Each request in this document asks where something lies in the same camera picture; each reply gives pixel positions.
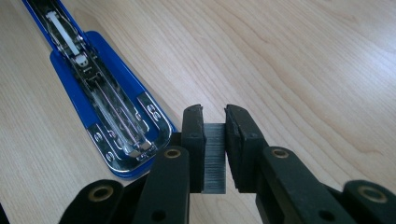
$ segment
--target blue stapler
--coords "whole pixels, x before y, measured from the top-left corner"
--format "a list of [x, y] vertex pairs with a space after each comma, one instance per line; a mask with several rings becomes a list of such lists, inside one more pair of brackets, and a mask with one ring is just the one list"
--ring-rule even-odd
[[82, 32], [57, 0], [22, 0], [47, 38], [50, 60], [89, 136], [117, 176], [138, 178], [176, 131], [117, 53]]

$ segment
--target wood grain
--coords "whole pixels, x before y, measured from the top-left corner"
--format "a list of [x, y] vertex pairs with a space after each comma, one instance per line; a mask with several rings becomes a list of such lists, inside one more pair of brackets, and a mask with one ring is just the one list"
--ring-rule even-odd
[[[396, 192], [394, 1], [64, 4], [106, 36], [178, 128], [189, 105], [201, 104], [206, 122], [241, 105], [270, 145], [292, 149], [321, 182], [368, 179]], [[85, 185], [117, 178], [21, 1], [0, 1], [0, 27], [0, 202], [11, 223], [54, 223]], [[191, 223], [261, 222], [254, 195], [238, 194], [227, 175], [226, 195], [191, 195]]]

